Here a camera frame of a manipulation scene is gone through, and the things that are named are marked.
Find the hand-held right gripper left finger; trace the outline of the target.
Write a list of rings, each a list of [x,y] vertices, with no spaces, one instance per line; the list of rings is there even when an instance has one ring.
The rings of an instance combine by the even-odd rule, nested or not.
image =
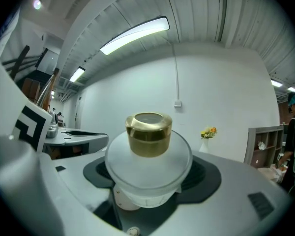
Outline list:
[[[45,153],[38,155],[43,181],[66,236],[123,235],[123,231],[93,214],[108,200],[110,190],[95,187],[83,175],[84,167],[103,155],[100,152],[59,160]]]

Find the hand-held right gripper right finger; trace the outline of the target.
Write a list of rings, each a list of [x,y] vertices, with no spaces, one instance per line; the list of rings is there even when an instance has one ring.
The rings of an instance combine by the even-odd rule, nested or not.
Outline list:
[[[179,205],[154,236],[264,236],[292,202],[285,190],[250,165],[198,151],[193,154],[219,169],[221,185],[203,203]],[[262,193],[274,208],[262,220],[248,198],[254,193]]]

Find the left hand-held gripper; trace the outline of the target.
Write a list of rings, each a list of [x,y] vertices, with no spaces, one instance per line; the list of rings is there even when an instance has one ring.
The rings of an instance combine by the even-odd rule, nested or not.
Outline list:
[[[0,213],[12,230],[21,224],[33,236],[62,236],[39,161],[51,116],[30,102],[0,62]]]

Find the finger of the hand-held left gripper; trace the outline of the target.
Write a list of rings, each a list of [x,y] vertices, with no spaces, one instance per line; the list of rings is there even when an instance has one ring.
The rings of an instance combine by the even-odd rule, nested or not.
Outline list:
[[[96,153],[104,149],[109,143],[109,136],[105,133],[95,133],[80,129],[65,131],[65,146],[71,147],[74,154]]]

